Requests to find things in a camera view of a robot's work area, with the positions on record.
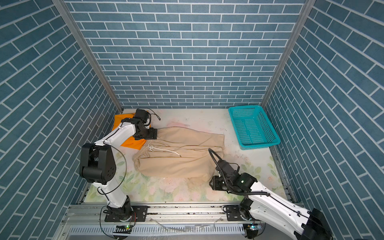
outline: drawstring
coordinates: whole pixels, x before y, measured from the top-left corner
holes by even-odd
[[[157,148],[157,147],[150,146],[150,145],[148,145],[147,148],[149,148],[149,150],[151,150],[152,152],[153,152],[153,148],[154,148],[154,149],[157,149],[157,150],[163,150],[163,151],[168,151],[168,152],[174,152],[174,153],[176,153],[177,155],[180,156],[180,154],[178,154],[177,152],[172,151],[172,150],[168,150],[168,149],[161,149],[161,148]]]

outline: orange cloth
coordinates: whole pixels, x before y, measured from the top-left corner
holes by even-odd
[[[132,118],[133,116],[133,113],[115,115],[115,122],[113,124],[112,130],[114,130],[120,125],[121,120],[123,120],[124,118]],[[131,136],[123,144],[121,144],[121,146],[140,150],[146,141],[147,140],[145,139],[135,140],[135,138]]]

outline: teal basket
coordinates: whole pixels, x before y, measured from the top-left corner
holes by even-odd
[[[242,150],[270,147],[280,138],[259,105],[237,106],[228,109],[237,140]]]

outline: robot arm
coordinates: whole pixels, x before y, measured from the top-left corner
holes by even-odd
[[[220,176],[213,176],[210,186],[213,190],[244,195],[239,204],[244,220],[262,220],[287,234],[294,240],[329,240],[332,234],[323,213],[317,209],[297,206],[275,194],[253,176],[233,169],[214,151],[209,149]]]
[[[117,148],[129,137],[135,140],[156,139],[157,129],[149,127],[151,115],[137,109],[133,118],[121,120],[121,124],[95,143],[86,143],[81,148],[79,174],[92,183],[107,200],[107,209],[115,219],[127,221],[131,217],[129,197],[119,188],[122,182],[115,179],[116,163],[112,148]]]

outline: blue brick wall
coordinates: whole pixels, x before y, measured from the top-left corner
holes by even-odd
[[[51,238],[116,109],[51,0],[0,5],[0,239]]]
[[[337,240],[384,239],[384,2],[317,0],[266,111]]]
[[[125,108],[225,108],[260,103],[304,0],[66,3]]]

